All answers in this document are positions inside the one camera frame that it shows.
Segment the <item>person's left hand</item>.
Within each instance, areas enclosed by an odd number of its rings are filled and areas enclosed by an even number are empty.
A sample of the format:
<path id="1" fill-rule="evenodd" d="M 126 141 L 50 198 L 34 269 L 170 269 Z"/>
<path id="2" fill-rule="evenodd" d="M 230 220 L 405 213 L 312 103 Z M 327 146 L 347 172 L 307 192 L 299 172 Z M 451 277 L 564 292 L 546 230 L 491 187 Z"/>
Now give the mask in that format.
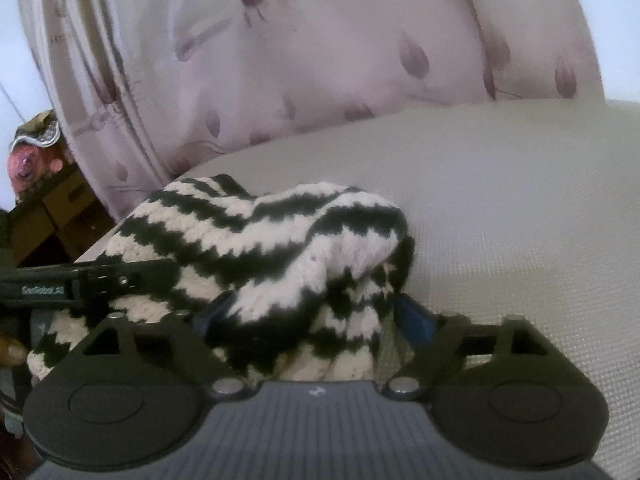
<path id="1" fill-rule="evenodd" d="M 26 363 L 28 350 L 17 340 L 0 335 L 0 367 L 12 368 Z"/>

